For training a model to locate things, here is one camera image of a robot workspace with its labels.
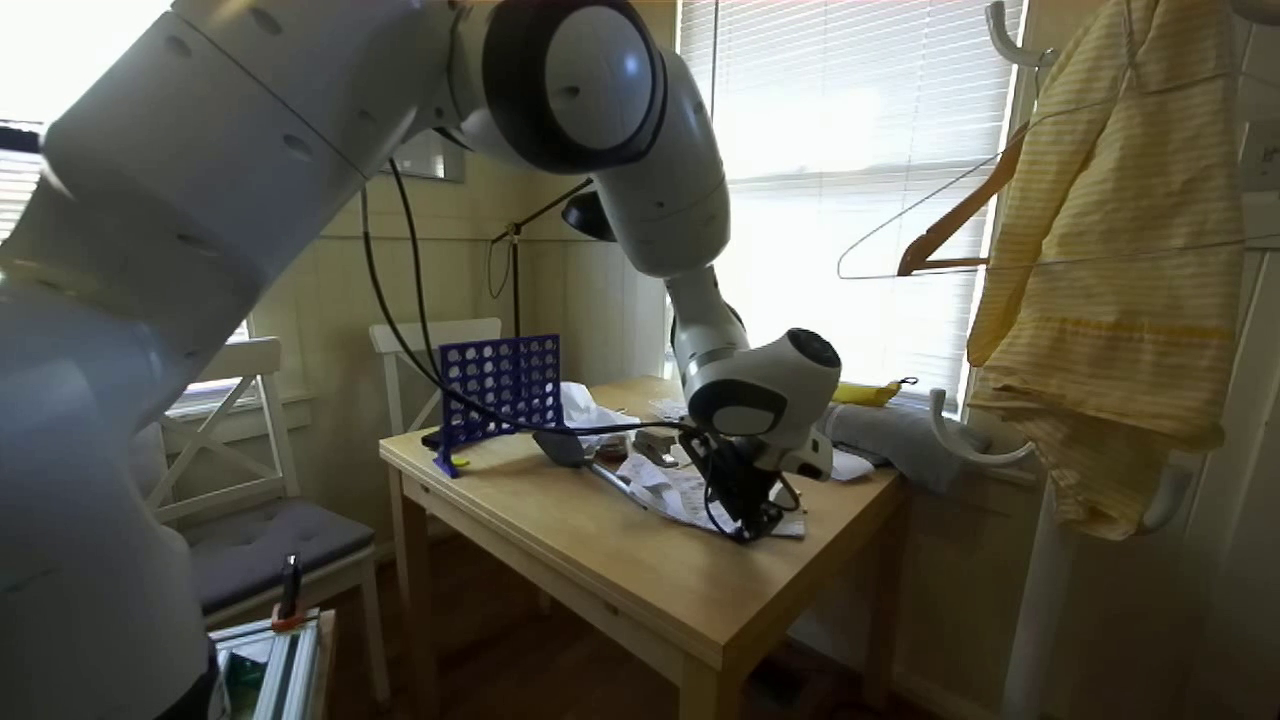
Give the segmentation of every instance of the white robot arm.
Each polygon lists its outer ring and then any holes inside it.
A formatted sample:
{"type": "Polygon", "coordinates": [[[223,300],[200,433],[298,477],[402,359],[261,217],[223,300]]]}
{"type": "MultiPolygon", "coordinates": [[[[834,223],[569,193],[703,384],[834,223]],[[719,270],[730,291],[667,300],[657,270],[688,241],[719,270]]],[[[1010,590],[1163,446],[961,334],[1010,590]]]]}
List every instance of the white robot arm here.
{"type": "Polygon", "coordinates": [[[0,242],[0,714],[160,714],[200,686],[189,558],[126,438],[421,127],[595,181],[673,291],[688,444],[743,535],[768,529],[840,357],[810,331],[748,346],[711,277],[708,114],[625,0],[176,0],[51,122],[0,242]]]}

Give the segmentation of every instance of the window blind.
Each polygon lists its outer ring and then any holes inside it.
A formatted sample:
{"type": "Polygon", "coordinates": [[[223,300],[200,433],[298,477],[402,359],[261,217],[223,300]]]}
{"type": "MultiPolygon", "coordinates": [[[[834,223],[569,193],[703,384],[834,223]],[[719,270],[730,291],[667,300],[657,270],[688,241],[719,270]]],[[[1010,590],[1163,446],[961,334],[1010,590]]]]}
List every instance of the window blind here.
{"type": "MultiPolygon", "coordinates": [[[[971,0],[683,0],[678,56],[730,184],[723,297],[750,345],[825,331],[848,379],[962,384],[978,277],[898,250],[998,155],[1010,66],[971,0]]],[[[938,254],[983,250],[977,217],[938,254]]]]}
{"type": "MultiPolygon", "coordinates": [[[[0,22],[0,127],[45,131],[167,9],[167,0],[12,0],[0,22]]],[[[0,151],[0,242],[45,161],[0,151]]]]}

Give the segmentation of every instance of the black cable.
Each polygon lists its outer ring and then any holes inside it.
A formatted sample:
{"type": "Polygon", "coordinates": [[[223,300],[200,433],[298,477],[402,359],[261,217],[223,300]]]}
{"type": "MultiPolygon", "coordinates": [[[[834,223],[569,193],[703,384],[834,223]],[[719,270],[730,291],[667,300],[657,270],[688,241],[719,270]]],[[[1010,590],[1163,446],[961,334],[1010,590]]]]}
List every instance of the black cable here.
{"type": "MultiPolygon", "coordinates": [[[[400,194],[400,206],[402,206],[402,217],[409,217],[409,230],[413,230],[409,241],[413,241],[413,248],[415,248],[415,221],[413,221],[409,193],[400,194]]],[[[365,241],[365,264],[366,264],[370,300],[375,300],[375,307],[378,307],[383,323],[392,328],[392,334],[394,334],[394,345],[400,345],[402,359],[409,359],[409,363],[413,363],[429,384],[435,384],[435,388],[440,388],[440,397],[447,397],[447,400],[457,400],[457,404],[463,404],[463,409],[478,411],[478,417],[483,417],[483,419],[492,419],[492,422],[518,427],[518,422],[517,422],[517,419],[508,419],[504,411],[496,411],[496,409],[488,409],[488,404],[478,404],[478,400],[471,400],[471,397],[457,392],[457,388],[440,375],[435,359],[433,359],[433,363],[424,363],[424,359],[413,352],[413,345],[402,338],[402,331],[400,331],[400,323],[394,323],[394,315],[392,315],[392,302],[388,302],[388,291],[383,291],[378,269],[375,269],[375,250],[370,250],[370,223],[366,223],[366,193],[365,193],[365,189],[358,189],[358,241],[365,241]]],[[[637,433],[637,427],[688,427],[688,422],[675,422],[675,419],[646,419],[646,422],[592,422],[592,427],[541,427],[541,433],[607,434],[607,433],[637,433]]]]}
{"type": "MultiPolygon", "coordinates": [[[[392,315],[392,307],[388,307],[388,297],[383,297],[383,284],[378,284],[378,270],[375,270],[375,254],[370,254],[366,193],[358,189],[365,264],[366,264],[366,284],[370,284],[370,297],[375,297],[375,307],[378,307],[383,323],[392,328],[392,334],[394,334],[400,352],[409,357],[409,363],[413,363],[429,384],[435,384],[440,397],[447,397],[447,400],[478,411],[478,417],[492,419],[492,422],[518,427],[518,422],[504,419],[504,411],[492,411],[488,404],[457,392],[457,388],[440,375],[435,345],[433,345],[433,328],[429,328],[429,300],[424,300],[429,291],[424,291],[424,258],[421,258],[415,211],[413,211],[413,200],[409,200],[409,189],[402,189],[402,175],[400,175],[394,161],[388,161],[388,167],[392,167],[394,194],[400,194],[400,211],[402,211],[402,230],[409,230],[409,250],[413,250],[415,319],[421,319],[421,334],[424,334],[424,357],[429,357],[429,359],[421,359],[421,357],[413,352],[413,345],[402,338],[402,331],[400,331],[400,323],[394,323],[394,315],[392,315]]],[[[525,217],[518,223],[513,223],[513,228],[518,230],[527,221],[553,211],[557,202],[562,202],[569,194],[583,193],[586,184],[592,184],[592,181],[560,193],[557,200],[546,200],[543,206],[527,211],[527,217],[525,217]]],[[[557,422],[557,427],[534,427],[534,433],[557,433],[557,434],[607,434],[607,433],[638,433],[638,427],[675,427],[675,433],[678,433],[678,427],[688,427],[688,422],[678,422],[678,419],[592,422],[592,427],[562,427],[562,422],[557,422]]],[[[756,516],[768,516],[768,529],[750,529],[748,519],[740,519],[740,529],[727,532],[727,529],[714,519],[711,501],[719,502],[719,497],[711,491],[711,484],[703,484],[703,513],[708,513],[711,529],[714,529],[719,535],[727,535],[727,541],[740,541],[740,545],[743,545],[743,541],[756,541],[756,532],[772,532],[776,519],[780,519],[782,513],[792,513],[792,507],[782,507],[782,502],[776,502],[776,501],[762,501],[762,502],[756,507],[756,516]]]]}
{"type": "Polygon", "coordinates": [[[400,194],[400,211],[402,211],[402,230],[409,230],[409,254],[413,254],[413,300],[415,300],[415,328],[424,334],[424,357],[429,357],[429,369],[435,370],[440,379],[440,359],[435,359],[435,345],[433,345],[433,323],[429,323],[429,287],[424,287],[424,250],[421,250],[421,234],[415,234],[415,217],[413,217],[413,200],[409,200],[409,189],[402,189],[402,175],[394,167],[394,161],[388,155],[388,167],[392,167],[392,181],[394,181],[394,194],[400,194]]]}
{"type": "Polygon", "coordinates": [[[782,472],[748,468],[748,456],[730,438],[714,434],[711,427],[678,433],[678,438],[688,438],[683,446],[703,477],[703,516],[719,535],[750,545],[756,535],[768,535],[789,513],[798,513],[798,491],[792,488],[792,479],[782,472]]]}
{"type": "Polygon", "coordinates": [[[531,223],[531,221],[546,217],[557,202],[573,200],[573,194],[576,194],[576,193],[583,193],[583,189],[592,189],[592,175],[586,175],[586,181],[581,181],[581,184],[573,184],[569,193],[553,194],[553,200],[546,200],[546,202],[541,202],[534,211],[518,217],[517,223],[508,223],[504,230],[496,230],[488,242],[498,242],[498,241],[508,241],[508,234],[518,234],[518,230],[525,230],[525,223],[531,223]]]}

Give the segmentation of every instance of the window sill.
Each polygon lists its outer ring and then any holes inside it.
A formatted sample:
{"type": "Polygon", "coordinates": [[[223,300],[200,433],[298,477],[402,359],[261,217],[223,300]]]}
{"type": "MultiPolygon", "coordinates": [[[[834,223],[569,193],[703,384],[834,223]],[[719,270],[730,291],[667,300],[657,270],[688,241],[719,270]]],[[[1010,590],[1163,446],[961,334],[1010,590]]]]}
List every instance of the window sill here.
{"type": "MultiPolygon", "coordinates": [[[[202,422],[221,400],[223,400],[221,388],[189,392],[163,411],[163,419],[167,422],[202,422]]],[[[306,422],[316,422],[316,397],[313,392],[284,392],[279,411],[284,411],[287,433],[306,427],[306,422]]],[[[264,422],[264,411],[256,400],[241,400],[214,422],[214,438],[223,438],[223,444],[261,438],[261,434],[268,434],[268,422],[264,422]]]]}

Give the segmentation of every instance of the hanging cloth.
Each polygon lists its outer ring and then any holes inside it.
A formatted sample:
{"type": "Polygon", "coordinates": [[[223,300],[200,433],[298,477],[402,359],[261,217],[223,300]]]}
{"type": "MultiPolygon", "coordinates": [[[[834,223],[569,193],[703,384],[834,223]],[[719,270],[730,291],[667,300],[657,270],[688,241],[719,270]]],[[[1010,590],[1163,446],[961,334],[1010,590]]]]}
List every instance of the hanging cloth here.
{"type": "Polygon", "coordinates": [[[1034,444],[1089,535],[1132,535],[1169,453],[1220,434],[1231,149],[1229,9],[1112,0],[1050,65],[998,194],[969,404],[1034,444]]]}

